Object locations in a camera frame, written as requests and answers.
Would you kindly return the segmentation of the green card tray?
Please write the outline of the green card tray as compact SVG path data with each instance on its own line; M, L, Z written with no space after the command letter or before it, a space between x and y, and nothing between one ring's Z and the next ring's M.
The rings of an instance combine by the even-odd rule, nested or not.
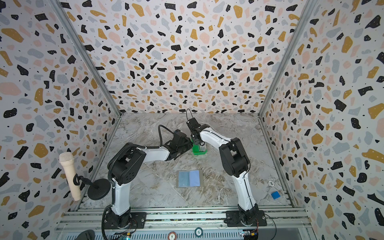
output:
M205 155L207 153L207 146L205 142L196 142L192 140L192 151L195 156Z

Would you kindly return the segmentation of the teal credit card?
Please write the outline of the teal credit card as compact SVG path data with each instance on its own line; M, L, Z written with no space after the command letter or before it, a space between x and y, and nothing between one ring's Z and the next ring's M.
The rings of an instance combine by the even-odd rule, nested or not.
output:
M180 171L178 173L178 187L187 188L190 186L190 173L189 171Z

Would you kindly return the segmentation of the blue credit card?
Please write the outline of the blue credit card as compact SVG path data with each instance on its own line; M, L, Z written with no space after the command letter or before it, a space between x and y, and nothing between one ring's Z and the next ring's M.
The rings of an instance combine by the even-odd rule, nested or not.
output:
M189 171L190 173L190 187L200 187L201 186L201 180L200 180L200 170L194 170Z

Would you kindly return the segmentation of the grey card holder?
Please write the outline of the grey card holder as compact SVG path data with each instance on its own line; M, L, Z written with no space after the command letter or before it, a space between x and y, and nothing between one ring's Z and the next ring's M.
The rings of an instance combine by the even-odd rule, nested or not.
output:
M196 188L204 185L202 170L178 171L177 188Z

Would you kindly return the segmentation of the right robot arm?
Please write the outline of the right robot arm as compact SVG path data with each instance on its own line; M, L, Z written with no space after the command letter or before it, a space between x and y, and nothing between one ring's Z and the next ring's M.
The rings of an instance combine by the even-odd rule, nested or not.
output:
M244 212L253 209L256 200L249 181L251 162L241 140L224 137L207 124L199 124L196 118L187 120L187 126L195 144L209 144L219 151L225 172L233 177L239 209Z

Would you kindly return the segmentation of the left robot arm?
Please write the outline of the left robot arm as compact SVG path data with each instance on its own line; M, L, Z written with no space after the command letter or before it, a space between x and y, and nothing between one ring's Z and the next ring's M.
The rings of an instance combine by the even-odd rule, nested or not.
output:
M129 202L131 182L143 163L175 160L192 148L192 141L180 130L174 131L173 138L159 146L125 144L108 164L112 203L106 213L107 223L122 229L133 222Z

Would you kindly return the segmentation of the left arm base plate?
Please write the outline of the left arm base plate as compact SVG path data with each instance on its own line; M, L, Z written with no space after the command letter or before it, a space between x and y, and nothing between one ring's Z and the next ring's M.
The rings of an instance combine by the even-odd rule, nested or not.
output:
M146 223L146 218L146 212L126 212L121 216L111 212L107 213L105 216L104 227L106 230L127 229L128 227L131 227L133 230L143 229Z

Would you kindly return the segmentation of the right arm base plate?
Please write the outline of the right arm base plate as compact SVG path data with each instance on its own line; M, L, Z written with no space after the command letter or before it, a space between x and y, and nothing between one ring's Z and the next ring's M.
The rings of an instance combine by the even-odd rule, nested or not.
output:
M265 212L259 211L226 211L224 223L228 227L266 227Z

